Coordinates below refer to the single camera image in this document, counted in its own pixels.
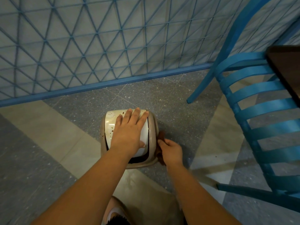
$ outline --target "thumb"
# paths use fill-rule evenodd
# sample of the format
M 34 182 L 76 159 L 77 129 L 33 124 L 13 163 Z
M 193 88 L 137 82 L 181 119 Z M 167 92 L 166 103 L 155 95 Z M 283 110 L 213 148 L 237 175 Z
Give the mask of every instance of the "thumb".
M 168 146 L 163 140 L 157 140 L 157 143 L 158 143 L 158 145 L 160 146 L 161 149 Z
M 143 141 L 140 140 L 139 148 L 145 148 L 146 145 Z

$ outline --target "person's left arm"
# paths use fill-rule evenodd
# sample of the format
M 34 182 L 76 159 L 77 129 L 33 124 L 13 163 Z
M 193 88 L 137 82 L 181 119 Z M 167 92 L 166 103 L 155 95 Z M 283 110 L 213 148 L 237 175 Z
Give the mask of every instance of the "person's left arm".
M 107 204 L 114 193 L 129 160 L 139 148 L 141 129 L 149 115 L 138 120 L 140 109 L 118 116 L 111 147 L 72 187 L 58 198 L 33 225 L 101 224 Z

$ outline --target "hand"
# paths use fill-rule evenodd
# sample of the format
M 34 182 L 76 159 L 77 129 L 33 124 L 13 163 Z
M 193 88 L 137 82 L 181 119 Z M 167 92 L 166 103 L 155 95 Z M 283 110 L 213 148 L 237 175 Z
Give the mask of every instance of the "hand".
M 168 139 L 165 139 L 166 143 L 162 140 L 158 140 L 157 142 L 163 152 L 163 160 L 167 168 L 173 165 L 183 165 L 182 148 L 179 144 Z
M 128 156 L 128 159 L 131 159 L 139 148 L 145 147 L 144 142 L 140 141 L 140 136 L 149 112 L 146 111 L 143 113 L 140 119 L 139 115 L 139 108 L 136 108 L 133 113 L 132 109 L 129 109 L 126 111 L 124 117 L 119 115 L 115 121 L 110 148 L 124 152 Z

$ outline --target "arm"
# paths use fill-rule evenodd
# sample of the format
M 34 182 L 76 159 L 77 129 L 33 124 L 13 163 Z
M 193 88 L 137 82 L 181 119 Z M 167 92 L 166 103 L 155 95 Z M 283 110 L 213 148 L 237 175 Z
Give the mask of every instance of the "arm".
M 174 184 L 183 213 L 189 225 L 240 224 L 220 205 L 182 164 L 182 148 L 174 141 L 158 140 L 163 160 Z
M 72 187 L 58 198 L 32 224 L 101 224 L 107 204 L 129 160 L 145 147 L 141 129 L 148 117 L 139 121 L 139 108 L 129 109 L 116 120 L 111 148 Z

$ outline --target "person's left hand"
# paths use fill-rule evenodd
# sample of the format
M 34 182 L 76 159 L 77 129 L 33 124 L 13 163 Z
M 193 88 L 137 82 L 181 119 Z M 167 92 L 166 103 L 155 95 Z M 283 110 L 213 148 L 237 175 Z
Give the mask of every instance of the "person's left hand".
M 124 115 L 119 115 L 115 122 L 115 129 L 112 135 L 110 148 L 125 152 L 128 159 L 131 159 L 139 148 L 144 148 L 145 144 L 140 141 L 141 130 L 149 116 L 149 112 L 143 113 L 139 119 L 140 109 L 128 109 Z

